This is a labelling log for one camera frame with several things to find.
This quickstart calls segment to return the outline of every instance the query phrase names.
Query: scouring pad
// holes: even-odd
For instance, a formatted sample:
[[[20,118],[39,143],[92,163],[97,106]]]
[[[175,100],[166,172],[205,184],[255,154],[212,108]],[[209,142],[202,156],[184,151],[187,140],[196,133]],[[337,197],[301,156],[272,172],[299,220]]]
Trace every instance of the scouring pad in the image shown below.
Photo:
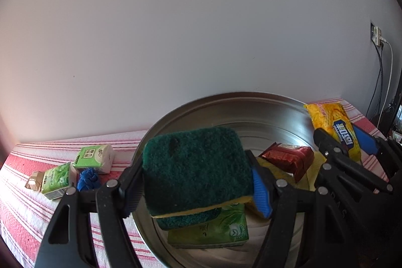
[[[221,208],[216,208],[204,212],[199,212],[198,214],[157,218],[156,221],[158,222],[158,225],[161,229],[163,229],[164,231],[168,231],[169,229],[187,227],[211,221],[212,219],[218,217],[221,211]]]
[[[143,151],[144,196],[155,218],[195,214],[253,195],[253,173],[240,139],[213,127],[159,135]]]

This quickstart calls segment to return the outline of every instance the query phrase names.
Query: blue cloth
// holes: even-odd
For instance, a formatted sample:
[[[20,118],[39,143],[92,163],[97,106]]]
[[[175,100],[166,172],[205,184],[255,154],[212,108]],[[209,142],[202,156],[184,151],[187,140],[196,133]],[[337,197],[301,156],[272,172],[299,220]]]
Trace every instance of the blue cloth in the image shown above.
[[[93,190],[100,188],[100,185],[99,177],[98,174],[95,173],[95,170],[93,168],[87,168],[80,174],[77,189],[78,191]]]
[[[255,168],[253,168],[253,178],[254,178],[254,196],[253,200],[258,211],[263,214],[265,218],[269,218],[272,213],[272,207],[269,202],[269,193],[265,188],[265,185],[258,175]]]

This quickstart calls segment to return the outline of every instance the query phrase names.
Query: wall socket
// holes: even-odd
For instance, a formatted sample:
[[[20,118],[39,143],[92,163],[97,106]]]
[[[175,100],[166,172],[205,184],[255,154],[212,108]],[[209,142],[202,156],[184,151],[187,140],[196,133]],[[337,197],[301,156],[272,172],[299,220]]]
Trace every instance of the wall socket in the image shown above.
[[[381,29],[378,26],[375,26],[373,22],[370,23],[370,38],[375,43],[377,47],[382,46],[381,37]]]

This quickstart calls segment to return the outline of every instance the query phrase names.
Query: red wrapper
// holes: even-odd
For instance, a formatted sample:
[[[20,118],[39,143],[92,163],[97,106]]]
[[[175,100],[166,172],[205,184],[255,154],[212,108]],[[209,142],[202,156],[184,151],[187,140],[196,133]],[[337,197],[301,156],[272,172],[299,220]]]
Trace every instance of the red wrapper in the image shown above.
[[[314,152],[309,146],[274,143],[259,157],[264,158],[284,172],[292,173],[299,182],[314,161]]]

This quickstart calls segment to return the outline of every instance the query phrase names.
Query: table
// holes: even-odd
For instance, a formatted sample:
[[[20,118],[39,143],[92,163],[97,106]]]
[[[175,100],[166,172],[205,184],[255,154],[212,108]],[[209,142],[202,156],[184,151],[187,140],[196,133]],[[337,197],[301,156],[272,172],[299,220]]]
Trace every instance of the table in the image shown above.
[[[371,122],[355,107],[341,98],[318,103],[340,102],[351,122],[373,136],[384,137]],[[52,142],[36,142],[15,146],[0,170],[0,233],[11,252],[24,267],[35,265],[36,255],[47,225],[55,211],[58,200],[48,200],[44,195],[28,190],[25,183],[35,170],[46,171],[75,160],[83,146],[111,144],[116,157],[110,174],[100,175],[104,183],[118,178],[131,163],[131,159],[146,131],[108,134],[84,138],[73,138]],[[364,167],[386,179],[385,173],[375,156],[362,151]],[[132,216],[124,220],[131,243],[143,267],[164,267],[149,251],[135,227]],[[91,229],[99,267],[109,267],[97,214],[91,214]]]

